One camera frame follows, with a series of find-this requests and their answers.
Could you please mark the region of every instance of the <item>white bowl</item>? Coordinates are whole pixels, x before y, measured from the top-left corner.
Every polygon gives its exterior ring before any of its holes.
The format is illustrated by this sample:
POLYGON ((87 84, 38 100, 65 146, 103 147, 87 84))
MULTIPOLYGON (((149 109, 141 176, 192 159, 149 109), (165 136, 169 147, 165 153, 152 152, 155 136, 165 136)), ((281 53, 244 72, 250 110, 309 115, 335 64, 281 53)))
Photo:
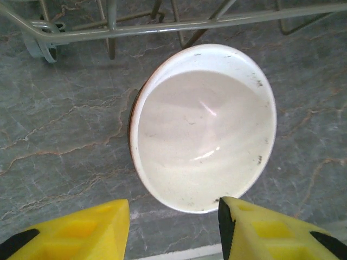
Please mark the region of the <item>white bowl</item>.
POLYGON ((217 210, 257 180, 276 132, 275 100, 256 63, 204 44, 165 61, 140 90, 129 146, 146 188, 183 212, 217 210))

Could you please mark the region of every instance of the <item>yellow plastic part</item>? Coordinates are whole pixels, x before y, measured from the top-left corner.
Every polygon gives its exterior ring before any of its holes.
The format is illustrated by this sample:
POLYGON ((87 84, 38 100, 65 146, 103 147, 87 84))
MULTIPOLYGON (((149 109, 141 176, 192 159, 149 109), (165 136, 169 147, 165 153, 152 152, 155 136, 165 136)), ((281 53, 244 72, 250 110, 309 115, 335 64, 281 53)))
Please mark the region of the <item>yellow plastic part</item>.
POLYGON ((9 260, 121 260, 130 213, 127 200, 114 200, 31 226, 39 234, 9 260))
POLYGON ((310 231, 315 225, 232 197, 223 197, 235 222, 229 260, 338 260, 310 231))

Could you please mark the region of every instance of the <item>marble tile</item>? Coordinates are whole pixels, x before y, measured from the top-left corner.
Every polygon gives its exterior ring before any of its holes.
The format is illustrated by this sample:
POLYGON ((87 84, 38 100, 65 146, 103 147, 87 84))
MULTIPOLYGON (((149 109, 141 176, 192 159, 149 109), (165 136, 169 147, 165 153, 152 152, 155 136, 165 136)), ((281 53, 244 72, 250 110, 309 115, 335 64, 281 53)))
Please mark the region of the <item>marble tile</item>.
MULTIPOLYGON (((97 20, 95 3, 82 2, 50 2, 51 17, 68 27, 97 20)), ((143 11, 152 3, 123 0, 118 11, 143 11)), ((206 3, 179 1, 180 12, 207 13, 206 3)), ((169 1, 163 5, 169 10, 169 1)), ((37 17, 35 4, 14 6, 37 17)), ((272 1, 247 0, 231 11, 272 7, 272 1)), ((316 224, 347 218, 345 17, 333 15, 291 36, 283 36, 276 21, 214 29, 198 42, 244 51, 273 87, 274 150, 242 198, 316 224)), ((184 214, 160 204, 142 185, 128 151, 132 102, 151 73, 179 51, 177 34, 119 38, 114 61, 102 40, 71 43, 61 46, 58 63, 46 64, 30 57, 18 28, 2 17, 0 24, 6 25, 0 26, 0 240, 125 198, 131 207, 126 259, 219 243, 216 213, 184 214)))

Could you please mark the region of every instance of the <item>dish rack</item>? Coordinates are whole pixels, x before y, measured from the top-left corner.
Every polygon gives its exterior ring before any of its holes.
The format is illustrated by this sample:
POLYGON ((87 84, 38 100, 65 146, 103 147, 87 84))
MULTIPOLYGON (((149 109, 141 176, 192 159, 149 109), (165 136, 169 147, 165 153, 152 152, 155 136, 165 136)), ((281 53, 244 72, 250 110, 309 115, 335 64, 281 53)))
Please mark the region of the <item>dish rack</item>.
POLYGON ((76 25, 71 31, 66 31, 63 22, 53 22, 48 15, 46 0, 11 0, 11 1, 39 1, 41 7, 41 19, 25 19, 11 8, 9 2, 0 2, 0 15, 8 18, 19 26, 22 31, 25 46, 32 57, 44 57, 49 63, 57 62, 57 47, 71 42, 105 39, 108 55, 115 59, 115 38, 123 36, 166 33, 176 31, 181 47, 192 46, 208 29, 229 27, 234 25, 258 23, 264 21, 279 20, 280 30, 284 35, 294 33, 330 14, 347 11, 347 3, 334 3, 313 5, 307 7, 283 8, 282 1, 275 0, 274 10, 247 12, 244 14, 228 14, 227 10, 236 0, 224 0, 208 18, 180 19, 176 0, 171 0, 174 21, 165 21, 165 12, 160 9, 162 0, 155 0, 152 10, 131 14, 124 17, 117 16, 117 0, 106 0, 106 10, 101 0, 96 0, 100 13, 100 20, 92 23, 76 25), (315 18, 288 29, 287 18, 317 15, 315 18), (118 26, 117 23, 140 17, 149 16, 153 23, 118 26), (183 31, 195 30, 186 42, 183 39, 183 31))

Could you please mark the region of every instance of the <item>floor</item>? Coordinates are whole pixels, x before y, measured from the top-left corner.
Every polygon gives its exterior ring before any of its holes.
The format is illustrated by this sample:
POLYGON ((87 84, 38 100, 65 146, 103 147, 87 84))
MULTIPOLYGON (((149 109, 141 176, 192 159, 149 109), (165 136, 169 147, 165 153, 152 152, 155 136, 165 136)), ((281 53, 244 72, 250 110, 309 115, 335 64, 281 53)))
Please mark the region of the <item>floor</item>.
MULTIPOLYGON (((218 3, 179 1, 180 13, 218 3)), ((118 13, 152 4, 121 0, 118 13)), ((38 18, 35 3, 12 6, 38 18)), ((164 7, 170 10, 169 1, 164 7)), ((271 8, 272 0, 245 0, 231 11, 271 8)), ((92 0, 55 0, 49 10, 68 26, 98 19, 92 0)), ((277 102, 272 156, 242 199, 316 224, 347 218, 346 22, 346 13, 335 14, 283 36, 273 21, 209 30, 199 40, 249 55, 277 102)), ((131 207, 125 259, 220 242, 216 213, 180 213, 148 193, 127 146, 132 102, 155 68, 180 50, 177 34, 119 38, 115 61, 104 41, 71 43, 51 65, 29 56, 17 27, 1 17, 0 24, 6 25, 0 27, 1 241, 29 225, 125 198, 131 207)))

